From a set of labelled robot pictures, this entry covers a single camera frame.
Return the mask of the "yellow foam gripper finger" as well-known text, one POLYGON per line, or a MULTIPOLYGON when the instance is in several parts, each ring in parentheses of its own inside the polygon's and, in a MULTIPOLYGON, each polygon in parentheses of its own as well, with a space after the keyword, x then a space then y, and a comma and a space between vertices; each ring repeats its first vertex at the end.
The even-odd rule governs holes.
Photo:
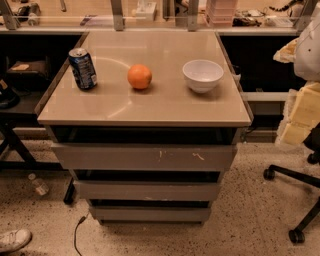
POLYGON ((280 135, 280 141, 290 145, 299 145, 308 137, 309 134, 309 129, 287 123, 280 135))
POLYGON ((315 128, 320 123, 319 82, 307 82, 298 91, 289 120, 309 128, 315 128))

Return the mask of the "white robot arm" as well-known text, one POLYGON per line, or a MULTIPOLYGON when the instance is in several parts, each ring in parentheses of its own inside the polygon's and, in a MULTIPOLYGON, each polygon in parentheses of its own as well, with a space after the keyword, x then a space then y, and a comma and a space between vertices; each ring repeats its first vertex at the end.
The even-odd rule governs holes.
POLYGON ((290 90, 283 109, 283 120, 277 131, 279 144, 299 145, 320 123, 320 14, 296 40, 294 73, 306 84, 290 90))

